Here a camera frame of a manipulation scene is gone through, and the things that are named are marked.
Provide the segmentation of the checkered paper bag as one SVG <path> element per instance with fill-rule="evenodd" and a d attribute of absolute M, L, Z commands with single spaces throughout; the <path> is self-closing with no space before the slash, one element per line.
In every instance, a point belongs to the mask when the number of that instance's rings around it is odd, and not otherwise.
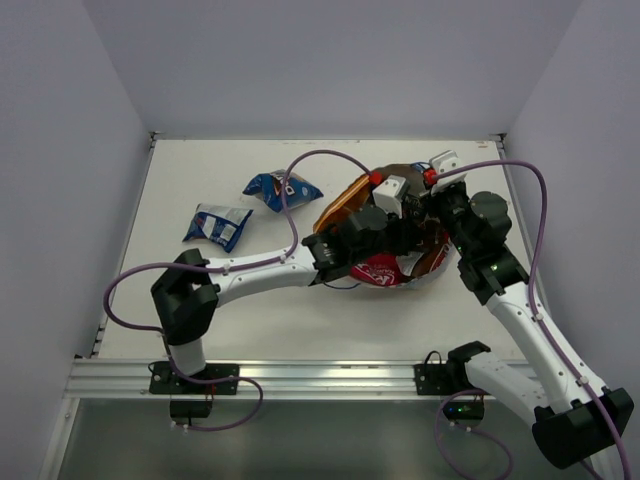
<path fill-rule="evenodd" d="M 313 225 L 315 233 L 345 220 L 365 204 L 373 204 L 368 177 L 357 177 L 327 205 Z M 402 256 L 380 253 L 352 267 L 349 278 L 369 288 L 418 289 L 435 280 L 452 259 L 453 244 L 440 223 L 424 219 L 418 247 Z"/>

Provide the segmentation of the blue Doritos chip bag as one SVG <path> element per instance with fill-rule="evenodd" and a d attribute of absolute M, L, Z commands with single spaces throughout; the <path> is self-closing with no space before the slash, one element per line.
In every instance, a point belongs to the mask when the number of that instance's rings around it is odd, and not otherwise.
<path fill-rule="evenodd" d="M 283 169 L 255 175 L 245 186 L 243 194 L 260 199 L 275 213 L 282 211 L 284 192 L 289 209 L 306 205 L 324 197 L 323 192 L 304 178 L 291 173 L 285 183 Z"/>

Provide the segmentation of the blue white cookie bag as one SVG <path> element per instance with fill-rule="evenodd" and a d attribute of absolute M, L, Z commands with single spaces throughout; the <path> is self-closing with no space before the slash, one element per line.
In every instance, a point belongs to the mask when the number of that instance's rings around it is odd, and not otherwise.
<path fill-rule="evenodd" d="M 208 240 L 231 253 L 238 243 L 252 209 L 200 203 L 189 223 L 183 242 Z"/>

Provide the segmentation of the brown Chips Ahoy bag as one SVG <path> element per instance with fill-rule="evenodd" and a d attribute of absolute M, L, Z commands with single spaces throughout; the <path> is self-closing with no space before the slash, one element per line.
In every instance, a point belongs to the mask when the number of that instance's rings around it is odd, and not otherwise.
<path fill-rule="evenodd" d="M 451 248 L 449 236 L 435 220 L 425 220 L 420 226 L 430 240 L 430 250 L 425 253 L 411 252 L 397 256 L 400 269 L 411 279 L 434 273 L 446 260 Z"/>

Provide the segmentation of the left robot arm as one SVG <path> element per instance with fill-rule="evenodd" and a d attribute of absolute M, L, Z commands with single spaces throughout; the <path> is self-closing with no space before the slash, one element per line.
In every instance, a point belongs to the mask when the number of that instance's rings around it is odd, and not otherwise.
<path fill-rule="evenodd" d="M 217 308 L 274 289 L 341 279 L 378 254 L 426 253 L 433 246 L 433 232 L 415 219 L 366 205 L 288 250 L 240 257 L 217 267 L 197 250 L 185 252 L 151 287 L 173 381 L 189 393 L 207 383 L 202 338 Z"/>

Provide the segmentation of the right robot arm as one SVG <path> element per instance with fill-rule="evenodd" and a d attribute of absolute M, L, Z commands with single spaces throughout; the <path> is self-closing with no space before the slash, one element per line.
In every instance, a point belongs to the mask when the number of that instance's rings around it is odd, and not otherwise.
<path fill-rule="evenodd" d="M 460 255 L 465 287 L 507 330 L 535 376 L 508 366 L 486 346 L 451 362 L 451 389 L 473 387 L 493 396 L 530 428 L 543 456 L 566 469 L 614 447 L 630 478 L 622 435 L 634 409 L 623 388 L 610 388 L 569 345 L 539 300 L 530 273 L 506 245 L 511 228 L 506 201 L 491 192 L 469 196 L 462 181 L 434 186 L 428 211 Z"/>

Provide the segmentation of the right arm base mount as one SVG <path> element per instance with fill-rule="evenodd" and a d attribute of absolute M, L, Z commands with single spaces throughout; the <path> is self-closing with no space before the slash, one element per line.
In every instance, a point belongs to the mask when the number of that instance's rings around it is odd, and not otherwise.
<path fill-rule="evenodd" d="M 473 341 L 449 351 L 446 358 L 432 350 L 413 366 L 413 381 L 418 396 L 447 396 L 473 389 L 490 392 L 503 370 L 503 363 L 487 345 Z"/>

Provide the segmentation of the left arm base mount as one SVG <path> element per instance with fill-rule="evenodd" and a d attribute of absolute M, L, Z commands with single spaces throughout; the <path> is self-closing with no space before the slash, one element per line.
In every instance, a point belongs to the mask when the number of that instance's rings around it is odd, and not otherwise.
<path fill-rule="evenodd" d="M 236 394 L 240 366 L 233 363 L 208 363 L 191 377 L 199 383 L 178 376 L 168 361 L 148 365 L 151 379 L 148 391 L 154 395 L 227 395 Z"/>

